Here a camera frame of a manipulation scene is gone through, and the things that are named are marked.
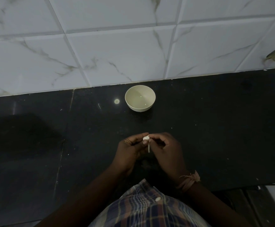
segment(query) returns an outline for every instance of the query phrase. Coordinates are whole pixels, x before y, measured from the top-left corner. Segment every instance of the garlic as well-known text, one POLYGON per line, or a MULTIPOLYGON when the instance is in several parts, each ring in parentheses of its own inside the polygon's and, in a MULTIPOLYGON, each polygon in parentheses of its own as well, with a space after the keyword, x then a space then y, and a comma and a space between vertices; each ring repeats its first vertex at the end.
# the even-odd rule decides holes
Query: garlic
MULTIPOLYGON (((149 140, 150 137, 149 136, 145 136, 143 137, 143 140, 149 140)), ((150 153, 150 144, 148 143, 148 153, 150 153)))

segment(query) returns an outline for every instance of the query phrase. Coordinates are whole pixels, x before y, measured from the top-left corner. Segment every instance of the forearm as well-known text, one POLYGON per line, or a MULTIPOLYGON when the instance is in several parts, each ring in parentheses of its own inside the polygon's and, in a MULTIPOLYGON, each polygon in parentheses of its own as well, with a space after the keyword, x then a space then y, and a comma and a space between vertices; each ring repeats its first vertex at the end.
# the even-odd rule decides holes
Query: forearm
POLYGON ((93 180, 74 200, 68 201, 37 226, 78 226, 88 225, 105 207, 122 174, 109 166, 93 180))
POLYGON ((186 194, 192 201, 193 208, 212 226, 251 226, 244 217, 199 183, 194 183, 186 194))

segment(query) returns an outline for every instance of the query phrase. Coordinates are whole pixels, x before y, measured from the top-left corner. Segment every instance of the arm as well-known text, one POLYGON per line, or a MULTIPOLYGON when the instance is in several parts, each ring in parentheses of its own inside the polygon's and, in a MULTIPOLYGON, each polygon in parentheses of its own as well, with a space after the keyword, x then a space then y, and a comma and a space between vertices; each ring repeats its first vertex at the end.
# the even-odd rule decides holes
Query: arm
POLYGON ((142 139, 146 135, 148 133, 120 141, 112 164, 81 191, 76 199, 66 202, 37 227, 88 225, 105 208, 118 182, 132 172, 136 159, 145 152, 148 141, 142 139))
MULTIPOLYGON (((186 170, 180 143, 170 134, 150 134, 150 146, 161 168, 179 185, 184 179, 182 175, 190 175, 186 170), (159 147, 153 140, 161 140, 165 146, 159 147)), ((250 226, 247 220, 215 197, 209 190, 199 183, 194 183, 186 191, 192 201, 193 208, 212 226, 250 226)))

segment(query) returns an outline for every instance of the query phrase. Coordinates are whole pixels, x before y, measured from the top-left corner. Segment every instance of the hand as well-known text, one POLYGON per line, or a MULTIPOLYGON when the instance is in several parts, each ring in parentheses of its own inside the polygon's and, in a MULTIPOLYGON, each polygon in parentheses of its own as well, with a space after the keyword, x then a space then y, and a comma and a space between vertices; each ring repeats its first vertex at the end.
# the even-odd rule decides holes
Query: hand
POLYGON ((178 185, 182 181, 180 176, 189 175, 180 143, 169 133, 150 134, 149 137, 151 150, 161 168, 178 185), (154 139, 163 141, 165 146, 159 146, 154 139))
POLYGON ((120 141, 111 167, 125 176, 130 175, 136 159, 148 152, 148 140, 143 140, 148 134, 147 132, 133 135, 120 141))

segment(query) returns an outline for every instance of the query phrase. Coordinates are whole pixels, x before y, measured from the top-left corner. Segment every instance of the white bowl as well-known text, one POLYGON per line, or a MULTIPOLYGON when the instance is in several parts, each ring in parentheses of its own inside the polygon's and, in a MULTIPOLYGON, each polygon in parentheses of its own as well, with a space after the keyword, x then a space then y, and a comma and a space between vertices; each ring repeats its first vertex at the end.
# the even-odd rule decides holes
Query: white bowl
POLYGON ((134 111, 147 111, 155 102, 155 92, 145 85, 136 85, 127 90, 125 101, 134 111))

